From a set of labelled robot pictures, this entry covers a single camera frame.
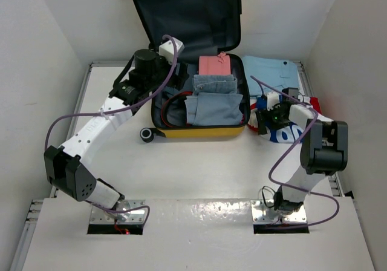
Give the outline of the metal base plate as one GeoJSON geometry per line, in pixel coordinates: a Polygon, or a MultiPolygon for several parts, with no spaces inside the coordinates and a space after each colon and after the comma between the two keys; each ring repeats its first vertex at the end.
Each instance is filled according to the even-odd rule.
{"type": "Polygon", "coordinates": [[[145,200],[123,200],[116,207],[117,211],[125,211],[125,213],[113,214],[105,212],[95,206],[91,208],[91,214],[89,217],[89,223],[93,225],[113,225],[115,221],[117,224],[128,224],[142,225],[146,218],[147,210],[146,208],[141,208],[138,210],[134,210],[129,212],[130,209],[134,209],[140,206],[144,206],[146,203],[145,200]]]}
{"type": "Polygon", "coordinates": [[[298,211],[284,212],[268,208],[263,200],[251,200],[251,212],[254,225],[298,225],[307,224],[307,215],[304,205],[298,211]]]}

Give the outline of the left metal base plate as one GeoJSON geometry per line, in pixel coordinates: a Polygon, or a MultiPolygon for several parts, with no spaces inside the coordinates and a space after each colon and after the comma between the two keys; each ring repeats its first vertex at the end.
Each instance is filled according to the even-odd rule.
{"type": "Polygon", "coordinates": [[[91,208],[91,214],[89,217],[89,223],[93,225],[113,225],[115,221],[117,224],[128,224],[142,225],[146,218],[147,210],[146,208],[141,208],[138,210],[134,210],[129,212],[130,209],[134,209],[140,206],[144,206],[146,203],[145,200],[123,200],[116,207],[117,211],[125,211],[125,213],[113,214],[105,212],[95,206],[91,208]]]}

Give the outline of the pink towel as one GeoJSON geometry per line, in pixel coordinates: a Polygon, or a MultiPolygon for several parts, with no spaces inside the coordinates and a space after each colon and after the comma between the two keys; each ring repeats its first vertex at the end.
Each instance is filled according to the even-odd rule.
{"type": "Polygon", "coordinates": [[[245,120],[246,120],[246,115],[245,115],[245,112],[242,113],[242,117],[241,117],[241,121],[240,121],[240,125],[243,125],[245,123],[245,120]]]}

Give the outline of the red white blue shirt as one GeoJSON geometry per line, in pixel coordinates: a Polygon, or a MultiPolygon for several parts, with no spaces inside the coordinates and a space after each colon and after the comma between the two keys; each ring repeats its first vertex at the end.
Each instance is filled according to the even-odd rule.
{"type": "MultiPolygon", "coordinates": [[[[302,96],[300,94],[299,98],[301,98],[303,103],[311,105],[319,114],[321,113],[320,103],[317,97],[302,96]]],[[[257,112],[256,102],[250,105],[250,120],[247,126],[253,132],[258,132],[258,121],[255,112],[257,112]]],[[[293,122],[279,129],[273,128],[269,123],[265,123],[265,127],[267,133],[261,134],[261,137],[273,143],[292,144],[303,133],[302,128],[293,122]]]]}

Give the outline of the yellow suitcase with grey lining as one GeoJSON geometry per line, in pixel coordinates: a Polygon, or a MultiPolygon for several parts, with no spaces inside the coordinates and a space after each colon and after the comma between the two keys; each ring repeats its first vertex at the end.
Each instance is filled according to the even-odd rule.
{"type": "Polygon", "coordinates": [[[188,64],[188,79],[181,90],[175,88],[175,70],[169,82],[151,102],[153,127],[140,131],[149,143],[155,136],[205,137],[239,134],[250,118],[247,79],[240,57],[231,53],[241,41],[241,0],[133,0],[135,9],[149,39],[148,50],[158,52],[161,44],[176,38],[184,44],[176,66],[188,64]],[[243,125],[192,126],[186,122],[187,96],[192,94],[192,79],[198,74],[200,56],[230,56],[231,74],[238,80],[243,95],[239,109],[245,112],[243,125]]]}

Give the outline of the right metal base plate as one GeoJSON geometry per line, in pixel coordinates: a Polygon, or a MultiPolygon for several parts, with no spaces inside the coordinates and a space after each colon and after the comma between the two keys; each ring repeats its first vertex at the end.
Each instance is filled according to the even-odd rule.
{"type": "Polygon", "coordinates": [[[304,205],[298,211],[284,212],[268,208],[263,200],[251,200],[251,212],[254,225],[298,225],[307,224],[307,215],[304,205]]]}

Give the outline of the light blue folded shirt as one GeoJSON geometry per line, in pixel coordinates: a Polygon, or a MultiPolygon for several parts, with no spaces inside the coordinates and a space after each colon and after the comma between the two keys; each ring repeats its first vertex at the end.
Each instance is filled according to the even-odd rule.
{"type": "Polygon", "coordinates": [[[298,67],[290,60],[265,59],[254,56],[243,56],[241,60],[250,97],[258,97],[262,94],[261,87],[251,76],[279,91],[284,88],[299,88],[298,67]]]}

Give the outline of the light blue denim jeans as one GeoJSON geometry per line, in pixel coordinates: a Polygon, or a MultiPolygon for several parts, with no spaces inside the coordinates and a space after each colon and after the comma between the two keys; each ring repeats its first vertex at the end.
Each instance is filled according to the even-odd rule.
{"type": "Polygon", "coordinates": [[[234,75],[196,74],[192,79],[192,94],[185,100],[186,122],[192,126],[239,125],[242,98],[234,75]]]}

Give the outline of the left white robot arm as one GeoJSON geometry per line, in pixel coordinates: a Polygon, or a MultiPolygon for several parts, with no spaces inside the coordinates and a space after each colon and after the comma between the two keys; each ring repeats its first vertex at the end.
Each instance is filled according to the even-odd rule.
{"type": "Polygon", "coordinates": [[[151,96],[157,95],[174,74],[178,53],[137,50],[117,78],[99,111],[70,139],[44,152],[48,181],[76,201],[115,211],[124,195],[96,179],[88,170],[99,148],[151,96]]]}

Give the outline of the pink cosmetic case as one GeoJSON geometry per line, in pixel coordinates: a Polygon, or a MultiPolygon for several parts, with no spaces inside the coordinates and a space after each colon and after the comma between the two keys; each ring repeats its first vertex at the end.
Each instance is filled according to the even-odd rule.
{"type": "Polygon", "coordinates": [[[220,75],[231,74],[230,56],[224,52],[216,56],[200,56],[199,69],[200,75],[220,75]]]}

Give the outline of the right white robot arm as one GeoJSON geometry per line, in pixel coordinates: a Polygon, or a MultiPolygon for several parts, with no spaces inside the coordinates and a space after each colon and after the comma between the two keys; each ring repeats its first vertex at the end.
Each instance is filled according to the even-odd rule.
{"type": "Polygon", "coordinates": [[[348,163],[348,124],[323,116],[297,95],[295,88],[269,92],[254,106],[258,134],[274,131],[280,140],[286,127],[300,130],[293,137],[293,143],[301,145],[300,166],[288,182],[279,184],[273,197],[272,208],[285,214],[298,211],[321,180],[343,171],[348,163]]]}

